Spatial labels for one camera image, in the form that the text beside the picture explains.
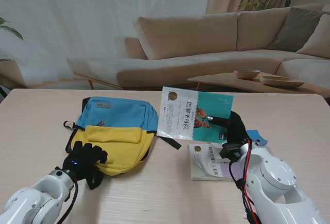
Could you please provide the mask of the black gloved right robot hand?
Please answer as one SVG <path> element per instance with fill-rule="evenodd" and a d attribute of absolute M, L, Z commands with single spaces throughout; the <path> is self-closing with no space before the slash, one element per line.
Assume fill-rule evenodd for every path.
<path fill-rule="evenodd" d="M 228 144 L 244 145 L 250 139 L 241 117 L 234 111 L 231 111 L 229 118 L 208 116 L 207 120 L 213 125 L 226 128 Z"/>

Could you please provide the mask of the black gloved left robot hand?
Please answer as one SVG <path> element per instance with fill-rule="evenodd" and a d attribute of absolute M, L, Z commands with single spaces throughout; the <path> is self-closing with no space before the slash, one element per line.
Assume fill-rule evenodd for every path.
<path fill-rule="evenodd" d="M 82 179 L 92 180 L 98 171 L 96 163 L 105 163 L 107 156 L 108 153 L 102 150 L 101 147 L 77 141 L 71 153 L 65 158 L 61 170 L 69 172 L 77 181 Z"/>

